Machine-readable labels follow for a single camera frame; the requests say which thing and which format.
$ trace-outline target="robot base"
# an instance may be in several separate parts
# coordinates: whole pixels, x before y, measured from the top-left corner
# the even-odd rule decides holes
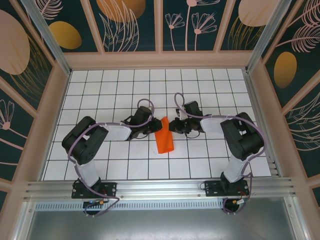
[[[97,182],[91,187],[93,190],[100,194],[106,194],[107,196],[116,196],[117,183],[116,182]],[[82,182],[79,180],[72,184],[72,199],[102,199],[101,196],[89,191]]]
[[[237,182],[231,183],[232,187],[227,191],[223,188],[221,180],[205,181],[204,190],[206,197],[235,197],[241,196],[241,191],[249,195],[248,183],[242,179]]]

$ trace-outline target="white grid mat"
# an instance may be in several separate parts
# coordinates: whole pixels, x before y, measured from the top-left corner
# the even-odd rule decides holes
[[[154,116],[167,116],[171,122],[177,116],[176,92],[184,93],[186,103],[197,101],[204,115],[246,112],[256,121],[241,69],[73,71],[42,179],[77,179],[61,141],[83,117],[119,122],[135,113],[138,100],[147,98],[154,103]],[[154,134],[139,140],[105,141],[94,160],[99,176],[102,180],[220,177],[231,155],[223,135],[201,133],[187,139],[172,134],[174,151],[165,154],[158,154]],[[254,177],[271,175],[265,155],[249,167]]]

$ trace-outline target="orange object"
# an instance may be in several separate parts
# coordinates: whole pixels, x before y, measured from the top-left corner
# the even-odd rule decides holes
[[[174,148],[174,141],[172,139],[172,132],[169,131],[169,120],[165,116],[161,119],[162,129],[155,132],[155,141],[159,154],[172,152]]]

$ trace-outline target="metal plate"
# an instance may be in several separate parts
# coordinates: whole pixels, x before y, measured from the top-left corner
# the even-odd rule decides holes
[[[246,194],[249,195],[249,187],[246,180],[242,180],[239,182],[238,186],[241,188],[241,190]],[[241,196],[240,191],[232,191],[225,193],[224,190],[221,187],[220,180],[216,181],[205,181],[204,182],[204,188],[205,188],[205,195],[207,197],[227,197],[227,196]]]
[[[116,182],[102,182],[101,188],[103,193],[106,193],[108,196],[115,197],[117,192],[117,183]],[[72,189],[72,199],[101,199],[101,196],[98,196],[91,191],[84,189],[82,183],[76,182],[73,184]]]

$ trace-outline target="gray floor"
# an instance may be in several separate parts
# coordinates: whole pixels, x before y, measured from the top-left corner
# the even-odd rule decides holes
[[[221,209],[36,212],[28,240],[294,240],[282,199],[252,199],[241,214]]]

